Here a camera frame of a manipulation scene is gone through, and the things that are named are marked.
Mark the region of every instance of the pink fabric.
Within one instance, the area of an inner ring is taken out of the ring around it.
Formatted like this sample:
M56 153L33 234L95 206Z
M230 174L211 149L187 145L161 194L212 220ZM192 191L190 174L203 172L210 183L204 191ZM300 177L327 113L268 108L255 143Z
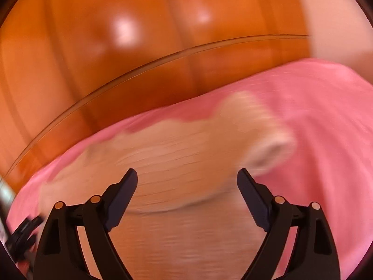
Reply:
M17 195L8 217L14 229L37 214L39 187L74 161L88 144L122 130L137 131L167 118L207 117L230 92L248 90L292 129L296 153L256 178L273 194L308 205L319 202L337 245L346 279L373 240L373 88L351 69L304 59L256 74L197 98L120 121L79 142L35 174ZM281 268L290 248L285 250Z

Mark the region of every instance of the orange wooden headboard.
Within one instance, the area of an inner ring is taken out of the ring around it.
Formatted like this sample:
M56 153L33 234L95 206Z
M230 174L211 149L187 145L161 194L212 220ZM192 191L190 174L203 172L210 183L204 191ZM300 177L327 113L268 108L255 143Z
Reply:
M0 28L0 173L19 191L123 118L308 55L299 0L18 0Z

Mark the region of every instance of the pink cloth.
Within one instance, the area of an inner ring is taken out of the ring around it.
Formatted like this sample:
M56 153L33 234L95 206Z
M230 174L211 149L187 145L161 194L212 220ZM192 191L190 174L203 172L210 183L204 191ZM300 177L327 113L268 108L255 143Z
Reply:
M88 144L122 130L137 131L167 118L207 117L230 92L248 90L282 119L297 138L296 153L256 178L291 203L319 202L328 218L342 279L361 261L373 240L373 88L351 69L304 59L256 74L208 94L120 121L79 142L36 173L17 195L11 227L37 214L38 191L74 161ZM290 255L287 247L282 269Z

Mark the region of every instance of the wooden surface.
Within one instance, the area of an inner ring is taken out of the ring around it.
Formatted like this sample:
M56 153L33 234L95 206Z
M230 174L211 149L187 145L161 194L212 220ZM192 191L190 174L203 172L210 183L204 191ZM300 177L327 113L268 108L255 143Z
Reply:
M18 0L0 28L0 174L19 191L110 124L308 56L299 0Z

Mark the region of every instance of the beige towel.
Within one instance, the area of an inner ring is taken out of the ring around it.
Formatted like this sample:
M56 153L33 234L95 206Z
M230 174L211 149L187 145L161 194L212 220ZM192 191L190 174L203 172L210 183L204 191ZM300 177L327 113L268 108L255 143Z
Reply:
M134 279L240 279L264 231L257 228L236 175L285 159L289 132L247 92L226 98L206 120L165 120L89 146L40 192L47 215L57 201L84 203L120 181L128 168L138 187L110 237ZM87 265L100 277L80 230Z

